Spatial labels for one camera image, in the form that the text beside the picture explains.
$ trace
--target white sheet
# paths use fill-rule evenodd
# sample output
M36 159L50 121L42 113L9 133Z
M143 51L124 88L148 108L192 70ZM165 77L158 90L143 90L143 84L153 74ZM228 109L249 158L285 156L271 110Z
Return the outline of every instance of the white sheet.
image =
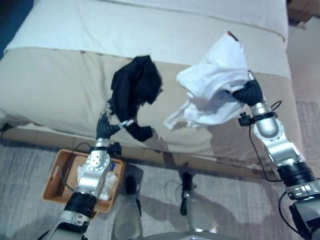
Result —
M100 0L192 13L258 26L288 39L286 0Z
M192 65L226 31L237 36L253 72L291 78L286 45L274 32L212 17L95 0L41 0L5 51L89 51Z
M163 123L174 129L179 122L189 128L226 123L239 117L245 104L231 96L248 79L243 47L225 33L198 64L181 71L176 80L188 90L188 99Z

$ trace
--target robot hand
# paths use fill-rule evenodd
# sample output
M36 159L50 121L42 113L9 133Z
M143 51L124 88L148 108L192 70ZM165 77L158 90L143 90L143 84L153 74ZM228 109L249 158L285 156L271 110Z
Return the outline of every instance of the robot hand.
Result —
M110 137L120 129L129 126L134 121L127 120L118 125L111 125L109 103L101 111L96 126L96 143L90 149L86 159L86 168L76 189L65 205L54 227L42 235L39 240L86 240L83 234L87 231L97 199L105 185L106 175L111 169L109 156Z

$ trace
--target carpet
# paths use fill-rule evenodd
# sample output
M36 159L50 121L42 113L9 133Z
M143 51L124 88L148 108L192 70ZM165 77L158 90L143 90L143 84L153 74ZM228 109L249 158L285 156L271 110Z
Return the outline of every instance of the carpet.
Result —
M9 140L0 144L0 240L37 239L63 210L63 205L41 200L57 151ZM278 213L282 183L194 173L195 192L211 208L221 234L240 240L300 239ZM186 219L179 213L181 180L176 170L129 163L125 174L141 178L144 236L186 230ZM86 233L89 240L110 239L122 200L118 194L111 211L91 222Z

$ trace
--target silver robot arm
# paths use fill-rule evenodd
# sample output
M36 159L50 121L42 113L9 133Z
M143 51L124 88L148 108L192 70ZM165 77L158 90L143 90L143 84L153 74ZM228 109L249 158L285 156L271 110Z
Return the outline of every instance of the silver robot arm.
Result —
M38 240L86 240L84 233L90 223L97 199L105 185L105 179L112 163L109 156L110 137L120 129L129 126L133 120L110 125L109 103L101 111L96 127L96 143L86 159L86 168L76 189L53 228Z
M320 239L320 180L315 178L304 156L288 140L284 125L264 101L254 75L249 72L247 86L233 96L250 106L252 118L241 114L241 126L253 125L255 136L264 144L265 151L274 163L285 184L285 192L294 204L289 207L300 236L306 240Z

